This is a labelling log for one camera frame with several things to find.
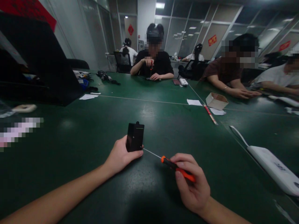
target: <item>green table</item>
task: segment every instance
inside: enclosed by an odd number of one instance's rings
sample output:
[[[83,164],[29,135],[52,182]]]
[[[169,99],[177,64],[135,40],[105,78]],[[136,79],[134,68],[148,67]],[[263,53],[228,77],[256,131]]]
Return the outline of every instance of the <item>green table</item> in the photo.
[[[253,223],[287,224],[279,204],[299,221],[296,200],[279,189],[228,128],[234,125],[249,143],[271,149],[297,172],[298,118],[285,115],[282,105],[269,102],[259,109],[254,103],[240,105],[229,99],[227,114],[215,116],[216,126],[203,107],[187,104],[187,99],[197,100],[197,94],[205,99],[215,91],[209,85],[201,89],[189,81],[191,86],[183,88],[171,80],[109,75],[121,85],[93,76],[92,85],[102,93],[95,99],[76,100],[66,107],[40,104],[31,114],[23,114],[43,117],[44,123],[1,153],[0,218],[98,167],[114,142],[126,134],[128,123],[139,121],[145,125],[146,149],[166,157],[192,154],[206,174],[211,195],[234,212]],[[268,138],[273,132],[277,135],[272,142]],[[205,223],[182,204],[174,172],[148,152],[61,221],[98,222]]]

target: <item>pencil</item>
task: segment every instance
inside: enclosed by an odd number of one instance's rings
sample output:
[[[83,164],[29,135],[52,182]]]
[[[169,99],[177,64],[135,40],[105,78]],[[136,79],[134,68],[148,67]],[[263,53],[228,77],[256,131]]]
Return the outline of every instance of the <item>pencil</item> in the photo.
[[[218,125],[218,123],[215,121],[213,115],[211,114],[209,108],[208,108],[205,104],[203,104],[203,106],[204,106],[205,109],[207,110],[207,112],[208,112],[208,114],[210,115],[210,117],[211,117],[212,121],[214,122],[214,124],[215,124],[215,125]]]

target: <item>red decoration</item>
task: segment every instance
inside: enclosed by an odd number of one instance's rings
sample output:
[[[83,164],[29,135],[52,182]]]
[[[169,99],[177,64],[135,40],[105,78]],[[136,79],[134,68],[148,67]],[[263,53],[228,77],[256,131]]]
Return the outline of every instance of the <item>red decoration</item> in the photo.
[[[285,42],[284,44],[280,45],[279,51],[283,51],[284,49],[288,48],[291,44],[291,41]]]
[[[129,31],[129,34],[132,36],[134,29],[131,24],[129,25],[128,31]]]
[[[217,37],[216,35],[214,35],[209,39],[209,46],[212,46],[216,42],[217,42]]]
[[[56,20],[38,0],[4,0],[0,1],[0,9],[12,15],[46,21],[55,31]]]

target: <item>orange screwdriver handle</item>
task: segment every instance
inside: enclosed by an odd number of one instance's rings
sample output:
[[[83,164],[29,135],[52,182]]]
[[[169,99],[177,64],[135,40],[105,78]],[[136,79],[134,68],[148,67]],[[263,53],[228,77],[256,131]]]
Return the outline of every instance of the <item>orange screwdriver handle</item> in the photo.
[[[161,157],[161,162],[168,165],[171,169],[173,169],[175,171],[180,171],[185,178],[187,178],[191,182],[195,183],[195,176],[193,174],[191,174],[190,172],[188,172],[186,170],[179,168],[175,163],[173,163],[172,161],[167,159],[165,156]]]

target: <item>brown shirt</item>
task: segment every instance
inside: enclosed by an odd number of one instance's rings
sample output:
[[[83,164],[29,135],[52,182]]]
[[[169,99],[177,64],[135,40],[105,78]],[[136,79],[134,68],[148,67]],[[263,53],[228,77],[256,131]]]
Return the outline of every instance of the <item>brown shirt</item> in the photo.
[[[205,69],[200,81],[206,80],[207,77],[212,75],[218,75],[218,79],[224,84],[229,83],[232,80],[240,79],[243,69],[237,68],[236,64],[222,63],[222,58],[218,58],[212,61]]]

